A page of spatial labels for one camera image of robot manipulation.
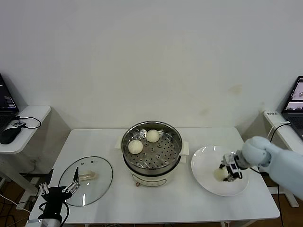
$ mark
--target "metal steamer tray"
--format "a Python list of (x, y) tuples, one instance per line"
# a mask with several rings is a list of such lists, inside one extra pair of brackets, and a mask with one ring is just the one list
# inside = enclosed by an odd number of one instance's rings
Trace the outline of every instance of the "metal steamer tray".
[[(157, 130), (160, 135), (160, 139), (155, 143), (146, 139), (146, 133), (151, 129)], [(142, 142), (141, 153), (134, 155), (128, 151), (128, 144), (132, 140)], [(182, 138), (169, 124), (147, 121), (133, 126), (125, 133), (121, 148), (125, 163), (130, 169), (144, 176), (160, 176), (174, 169), (179, 163)]]

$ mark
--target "glass lid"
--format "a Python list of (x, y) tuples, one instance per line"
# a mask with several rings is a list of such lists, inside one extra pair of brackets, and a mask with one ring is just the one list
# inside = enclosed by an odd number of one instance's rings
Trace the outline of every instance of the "glass lid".
[(66, 202), (72, 206), (86, 206), (100, 199), (109, 189), (113, 179), (113, 169), (104, 158), (84, 157), (71, 164), (62, 174), (59, 186), (68, 186), (79, 167), (80, 187)]

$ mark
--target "laptop screen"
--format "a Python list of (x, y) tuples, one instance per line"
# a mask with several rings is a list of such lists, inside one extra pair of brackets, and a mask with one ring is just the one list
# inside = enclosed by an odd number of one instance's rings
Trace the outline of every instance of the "laptop screen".
[(2, 76), (0, 75), (0, 111), (18, 111), (8, 88), (6, 87)]
[(303, 113), (303, 77), (298, 77), (283, 112)]

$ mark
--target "pot handle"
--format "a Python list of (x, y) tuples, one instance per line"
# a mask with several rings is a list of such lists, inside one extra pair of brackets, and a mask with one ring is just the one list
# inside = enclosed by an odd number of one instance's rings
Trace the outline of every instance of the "pot handle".
[(117, 140), (117, 142), (116, 142), (116, 145), (115, 145), (115, 148), (116, 148), (116, 149), (122, 150), (122, 149), (121, 149), (121, 142), (122, 142), (122, 136), (119, 136), (119, 137), (118, 137), (118, 140)]
[(186, 157), (189, 155), (189, 142), (183, 141), (182, 143), (182, 150), (179, 153), (179, 156), (181, 156), (180, 162), (186, 163)]

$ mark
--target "desk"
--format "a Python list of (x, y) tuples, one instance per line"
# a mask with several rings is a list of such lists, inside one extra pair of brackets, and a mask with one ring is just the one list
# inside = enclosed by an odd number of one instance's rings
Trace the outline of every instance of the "desk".
[[(271, 126), (277, 125), (280, 122), (285, 122), (285, 118), (277, 110), (266, 110), (263, 115)], [(303, 140), (299, 138), (298, 134), (290, 125), (285, 125), (276, 131), (283, 143), (289, 150), (303, 155)]]
[[(42, 123), (43, 120), (48, 115), (48, 113), (50, 112), (50, 110), (51, 108), (48, 105), (22, 106), (20, 107), (18, 116), (35, 117)], [(36, 127), (39, 124), (37, 121), (33, 119), (26, 119), (23, 121), (26, 121), (26, 123), (30, 127)], [(10, 144), (0, 144), (0, 154), (16, 154), (21, 152), (36, 131), (37, 129), (22, 129), (19, 135)], [(15, 168), (9, 165), (8, 162), (3, 158), (0, 158), (0, 172), (26, 190), (26, 192), (23, 194), (21, 198), (22, 201), (27, 201), (30, 195), (36, 194), (37, 189), (30, 182), (28, 182), (23, 176), (21, 176), (15, 170)]]
[[(279, 126), (280, 122), (285, 122), (286, 119), (279, 113), (277, 110), (266, 110), (263, 115), (265, 119), (269, 122), (271, 126), (276, 125), (275, 129)], [(298, 134), (293, 130), (292, 126), (285, 125), (279, 129), (277, 129), (276, 134), (282, 140), (282, 142), (287, 146), (289, 150), (297, 152), (303, 155), (303, 140), (300, 139)], [(271, 194), (277, 194), (277, 187), (268, 187)], [(280, 188), (280, 193), (285, 194), (289, 204), (291, 207), (299, 207), (299, 204), (294, 197), (294, 195), (285, 190), (284, 188)]]
[[(135, 186), (115, 143), (127, 129), (72, 130), (55, 164), (50, 186), (57, 186), (64, 170), (82, 157), (100, 156), (110, 162), (113, 181), (107, 193), (85, 207), (70, 207), (67, 224), (100, 223), (189, 223), (249, 221), (277, 218), (279, 210), (263, 178), (249, 170), (247, 189), (235, 197), (221, 197), (208, 192), (195, 180), (190, 167), (194, 152), (204, 145), (241, 149), (243, 140), (235, 128), (177, 128), (189, 142), (187, 163), (177, 166), (174, 179), (160, 187)], [(42, 213), (39, 196), (29, 219)], [(66, 215), (62, 208), (61, 215)]]

